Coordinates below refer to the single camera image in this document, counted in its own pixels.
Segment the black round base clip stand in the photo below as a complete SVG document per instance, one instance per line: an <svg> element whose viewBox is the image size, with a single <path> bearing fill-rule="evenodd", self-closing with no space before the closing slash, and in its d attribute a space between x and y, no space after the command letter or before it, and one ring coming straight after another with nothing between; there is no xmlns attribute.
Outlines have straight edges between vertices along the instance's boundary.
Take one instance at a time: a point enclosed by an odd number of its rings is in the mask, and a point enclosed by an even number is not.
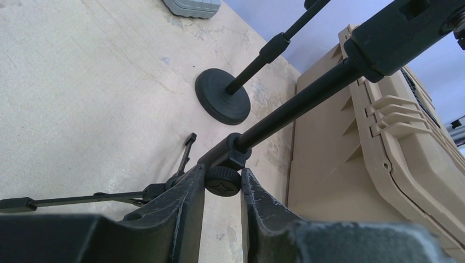
<svg viewBox="0 0 465 263"><path fill-rule="evenodd" d="M246 120L251 111L251 101L243 87L266 64L272 63L289 46L290 40L330 1L305 1L305 13L285 32L269 40L258 56L238 75L209 68L195 79L195 93L203 109L215 120L226 125L238 125Z"/></svg>

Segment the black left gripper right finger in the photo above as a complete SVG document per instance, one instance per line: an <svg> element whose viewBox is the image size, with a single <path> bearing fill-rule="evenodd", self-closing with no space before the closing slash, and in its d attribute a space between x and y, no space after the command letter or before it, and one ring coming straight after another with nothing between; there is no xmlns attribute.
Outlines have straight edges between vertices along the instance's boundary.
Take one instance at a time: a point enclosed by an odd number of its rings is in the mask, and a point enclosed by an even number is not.
<svg viewBox="0 0 465 263"><path fill-rule="evenodd" d="M452 262L437 239L410 223L308 221L242 170L244 262Z"/></svg>

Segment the black tripod shock mount stand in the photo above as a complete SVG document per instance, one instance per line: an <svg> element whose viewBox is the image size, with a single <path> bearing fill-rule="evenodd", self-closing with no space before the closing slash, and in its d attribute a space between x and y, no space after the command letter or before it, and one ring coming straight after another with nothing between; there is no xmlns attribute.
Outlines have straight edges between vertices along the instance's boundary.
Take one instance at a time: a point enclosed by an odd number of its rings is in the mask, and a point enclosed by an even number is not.
<svg viewBox="0 0 465 263"><path fill-rule="evenodd" d="M391 76L449 33L464 44L464 1L391 2L352 30L341 62L244 133L231 133L206 152L198 160L206 168L204 188L236 195L253 147L357 79L376 83Z"/></svg>

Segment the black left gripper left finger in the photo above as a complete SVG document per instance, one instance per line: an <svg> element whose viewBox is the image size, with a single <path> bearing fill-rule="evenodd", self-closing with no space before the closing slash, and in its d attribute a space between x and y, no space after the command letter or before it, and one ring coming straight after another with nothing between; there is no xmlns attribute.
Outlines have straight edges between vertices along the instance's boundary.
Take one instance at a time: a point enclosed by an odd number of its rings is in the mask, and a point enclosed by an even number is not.
<svg viewBox="0 0 465 263"><path fill-rule="evenodd" d="M1 262L198 262L203 165L113 221L98 214L1 217Z"/></svg>

